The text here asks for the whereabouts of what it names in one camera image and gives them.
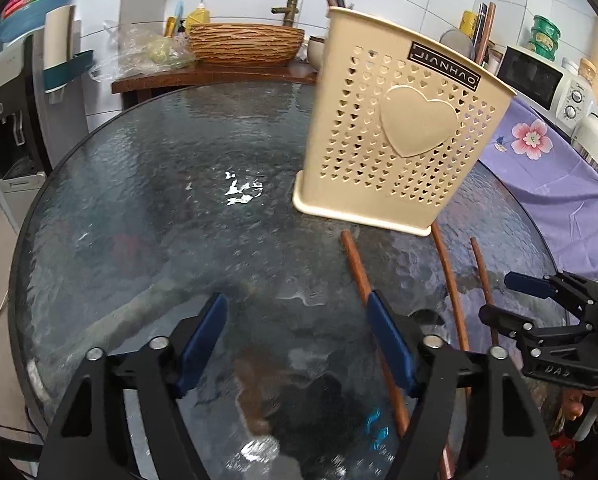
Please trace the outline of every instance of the woven basket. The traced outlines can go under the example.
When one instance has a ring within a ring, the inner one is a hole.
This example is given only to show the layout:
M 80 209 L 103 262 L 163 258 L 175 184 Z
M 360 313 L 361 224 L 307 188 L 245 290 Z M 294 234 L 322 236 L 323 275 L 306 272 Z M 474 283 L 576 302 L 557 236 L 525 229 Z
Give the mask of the woven basket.
M 427 236 L 514 90 L 448 47 L 331 7 L 303 171 L 304 213 Z
M 234 66 L 287 63 L 295 58 L 303 35 L 300 28 L 256 23 L 204 23 L 188 33 L 198 59 Z

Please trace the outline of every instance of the brass faucet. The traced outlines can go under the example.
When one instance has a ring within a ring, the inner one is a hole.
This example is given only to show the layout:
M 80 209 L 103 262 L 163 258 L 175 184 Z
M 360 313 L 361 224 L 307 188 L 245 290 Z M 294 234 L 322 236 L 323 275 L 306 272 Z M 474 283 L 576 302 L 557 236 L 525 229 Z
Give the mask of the brass faucet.
M 299 0 L 288 0 L 285 7 L 272 7 L 273 14 L 284 15 L 284 27 L 292 27 L 297 15 L 297 3 Z

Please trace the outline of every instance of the purple tablecloth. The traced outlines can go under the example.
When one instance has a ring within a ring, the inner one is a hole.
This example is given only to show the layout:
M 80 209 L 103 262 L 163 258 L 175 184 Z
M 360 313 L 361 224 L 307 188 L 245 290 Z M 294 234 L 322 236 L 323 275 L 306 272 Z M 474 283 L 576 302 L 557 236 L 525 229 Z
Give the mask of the purple tablecloth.
M 515 99 L 480 161 L 522 203 L 557 267 L 598 279 L 598 175 L 578 153 Z

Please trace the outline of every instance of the wicker bowl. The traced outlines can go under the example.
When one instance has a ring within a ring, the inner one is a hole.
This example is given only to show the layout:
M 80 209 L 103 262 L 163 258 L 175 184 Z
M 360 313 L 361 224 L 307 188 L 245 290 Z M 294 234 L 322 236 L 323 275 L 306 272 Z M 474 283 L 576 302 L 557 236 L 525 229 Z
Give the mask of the wicker bowl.
M 197 59 L 218 65 L 271 66 L 295 58 L 304 31 L 257 23 L 204 23 L 188 32 Z

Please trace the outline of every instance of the wooden shelf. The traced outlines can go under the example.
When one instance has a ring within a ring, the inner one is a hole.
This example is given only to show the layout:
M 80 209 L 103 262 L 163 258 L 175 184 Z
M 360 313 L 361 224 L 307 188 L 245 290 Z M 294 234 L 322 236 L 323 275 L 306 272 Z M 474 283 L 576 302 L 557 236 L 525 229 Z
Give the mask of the wooden shelf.
M 317 72 L 307 63 L 292 61 L 287 66 L 243 67 L 198 63 L 189 68 L 137 75 L 113 81 L 113 94 L 122 94 L 124 109 L 186 86 L 237 81 L 282 81 L 315 84 Z

